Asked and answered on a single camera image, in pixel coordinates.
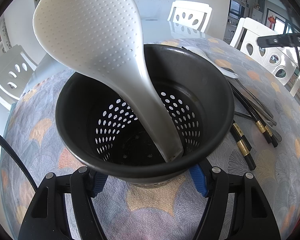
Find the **gold chopstick band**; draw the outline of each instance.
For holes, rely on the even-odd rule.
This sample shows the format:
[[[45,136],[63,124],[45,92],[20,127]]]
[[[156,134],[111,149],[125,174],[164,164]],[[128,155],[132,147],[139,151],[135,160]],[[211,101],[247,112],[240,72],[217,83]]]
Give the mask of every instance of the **gold chopstick band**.
[[[265,128],[266,128],[268,134],[269,134],[270,136],[272,136],[272,132],[271,132],[270,128],[268,127],[268,125],[266,125]]]
[[[249,154],[249,150],[247,146],[245,145],[244,141],[241,139],[240,141],[237,142],[237,145],[240,149],[240,152],[242,153],[243,156],[246,156]]]
[[[262,125],[262,123],[260,121],[256,122],[256,124],[262,133],[264,133],[266,131],[265,127]]]
[[[244,136],[244,133],[242,132],[242,130],[240,129],[240,127],[237,125],[237,123],[233,123],[232,124],[234,126],[234,128],[238,131],[238,133],[240,134],[240,136]]]

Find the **tablecloth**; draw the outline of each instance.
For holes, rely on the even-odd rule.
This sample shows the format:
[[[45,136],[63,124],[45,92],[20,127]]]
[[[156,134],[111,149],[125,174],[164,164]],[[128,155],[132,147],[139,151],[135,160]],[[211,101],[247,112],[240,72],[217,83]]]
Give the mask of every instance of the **tablecloth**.
[[[219,66],[232,68],[241,82],[272,111],[275,129],[282,142],[268,144],[254,122],[235,117],[253,149],[256,176],[273,210],[282,239],[286,239],[300,216],[300,106],[290,93],[257,62],[225,42],[209,39],[182,39],[159,42],[171,46],[197,46]],[[82,164],[62,143],[55,124],[58,95],[73,74],[65,70],[37,84],[18,101],[11,113],[6,140],[29,169],[37,185],[48,172],[69,174]],[[236,102],[236,110],[244,113]],[[224,171],[243,175],[249,171],[237,145],[228,134],[208,157]],[[1,191],[8,223],[18,235],[33,190],[18,166],[2,151]],[[233,195],[220,239],[227,236]],[[199,194],[188,171],[159,188],[140,188],[109,176],[104,190],[93,200],[96,213],[109,240],[192,239],[204,211],[206,199]],[[71,198],[66,194],[71,234],[80,239]]]

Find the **perforated basket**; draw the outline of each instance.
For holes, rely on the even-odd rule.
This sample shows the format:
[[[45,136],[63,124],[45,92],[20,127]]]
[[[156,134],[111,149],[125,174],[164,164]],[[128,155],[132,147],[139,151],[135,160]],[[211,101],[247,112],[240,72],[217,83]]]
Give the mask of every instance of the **perforated basket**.
[[[184,147],[165,163],[129,105],[106,85],[75,73],[56,108],[68,149],[92,168],[140,186],[162,185],[210,154],[228,132],[233,96],[223,75],[189,51],[145,45],[149,75]]]

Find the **white spoon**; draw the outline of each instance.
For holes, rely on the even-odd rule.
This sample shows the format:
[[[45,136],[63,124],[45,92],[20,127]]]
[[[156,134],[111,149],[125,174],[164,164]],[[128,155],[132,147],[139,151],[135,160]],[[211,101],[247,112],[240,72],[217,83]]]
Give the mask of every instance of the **white spoon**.
[[[234,78],[234,79],[237,79],[239,78],[239,76],[236,74],[236,73],[232,73],[230,71],[227,71],[221,67],[219,67],[216,63],[214,63],[211,59],[208,58],[207,54],[202,50],[202,49],[199,49],[197,47],[194,47],[194,46],[184,46],[185,49],[203,57],[205,60],[209,61],[212,65],[214,65],[218,70],[220,70],[220,72],[224,75],[224,76],[227,76],[227,77],[230,77],[230,78]]]
[[[106,84],[130,105],[166,162],[183,153],[149,78],[134,0],[40,0],[33,28],[51,57]]]

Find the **screw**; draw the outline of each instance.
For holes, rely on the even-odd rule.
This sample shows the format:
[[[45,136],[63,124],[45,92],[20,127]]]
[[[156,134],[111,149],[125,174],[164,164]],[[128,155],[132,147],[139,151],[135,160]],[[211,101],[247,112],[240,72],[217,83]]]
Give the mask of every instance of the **screw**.
[[[253,178],[253,174],[250,173],[250,172],[247,172],[247,173],[246,173],[246,177],[247,177],[248,179],[252,179],[252,178]]]
[[[53,177],[53,173],[52,172],[47,173],[46,179],[51,179],[52,177]]]
[[[220,169],[219,167],[213,167],[213,168],[212,168],[212,171],[213,171],[214,173],[220,173],[220,172],[221,172],[221,169]]]
[[[87,168],[86,166],[82,166],[82,167],[79,168],[78,171],[79,171],[80,173],[85,173],[87,170],[88,170],[88,168]]]

